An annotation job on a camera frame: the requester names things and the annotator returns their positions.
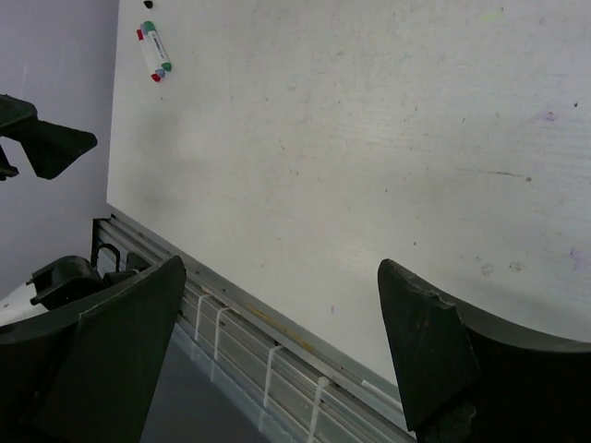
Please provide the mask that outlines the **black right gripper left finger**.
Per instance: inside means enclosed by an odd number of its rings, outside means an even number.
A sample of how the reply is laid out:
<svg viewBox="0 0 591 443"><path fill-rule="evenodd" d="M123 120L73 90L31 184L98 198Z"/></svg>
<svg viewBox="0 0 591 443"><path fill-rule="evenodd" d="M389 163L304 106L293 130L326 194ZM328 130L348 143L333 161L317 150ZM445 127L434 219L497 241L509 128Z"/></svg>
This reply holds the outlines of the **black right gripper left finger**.
<svg viewBox="0 0 591 443"><path fill-rule="evenodd" d="M138 442L186 276L174 256L44 313L3 300L2 441Z"/></svg>

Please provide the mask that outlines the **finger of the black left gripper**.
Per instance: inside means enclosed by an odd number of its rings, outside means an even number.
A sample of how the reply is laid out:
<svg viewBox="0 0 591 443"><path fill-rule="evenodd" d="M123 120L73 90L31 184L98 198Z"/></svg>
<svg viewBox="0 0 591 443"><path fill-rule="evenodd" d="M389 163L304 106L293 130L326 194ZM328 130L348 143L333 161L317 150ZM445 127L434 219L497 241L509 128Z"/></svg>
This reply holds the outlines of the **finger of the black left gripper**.
<svg viewBox="0 0 591 443"><path fill-rule="evenodd" d="M17 142L33 172L53 180L75 160L98 144L90 132L40 120L36 107L1 95L1 138Z"/></svg>

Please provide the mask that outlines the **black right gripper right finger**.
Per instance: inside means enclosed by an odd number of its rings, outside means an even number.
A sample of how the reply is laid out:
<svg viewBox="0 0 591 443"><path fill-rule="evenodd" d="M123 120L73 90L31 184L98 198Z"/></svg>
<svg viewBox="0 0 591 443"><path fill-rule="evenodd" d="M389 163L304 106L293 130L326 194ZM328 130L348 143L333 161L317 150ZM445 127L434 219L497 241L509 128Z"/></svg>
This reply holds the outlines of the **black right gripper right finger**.
<svg viewBox="0 0 591 443"><path fill-rule="evenodd" d="M391 259L380 307L406 426L420 442L586 442L590 346L441 291Z"/></svg>

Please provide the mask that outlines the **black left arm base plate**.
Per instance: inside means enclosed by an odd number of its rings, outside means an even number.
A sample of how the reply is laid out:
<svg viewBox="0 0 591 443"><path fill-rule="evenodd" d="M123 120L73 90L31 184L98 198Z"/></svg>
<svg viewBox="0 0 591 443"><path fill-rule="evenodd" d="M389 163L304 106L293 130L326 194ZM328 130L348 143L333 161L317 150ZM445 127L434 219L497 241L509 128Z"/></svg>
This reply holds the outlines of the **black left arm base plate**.
<svg viewBox="0 0 591 443"><path fill-rule="evenodd" d="M109 251L115 257L115 270L100 275L97 265L99 253ZM28 284L33 284L33 306L42 305L48 310L57 309L106 288L117 285L148 269L151 264L136 253L128 253L126 266L121 268L121 252L112 244L98 245L91 259L79 256L61 257L34 272Z"/></svg>

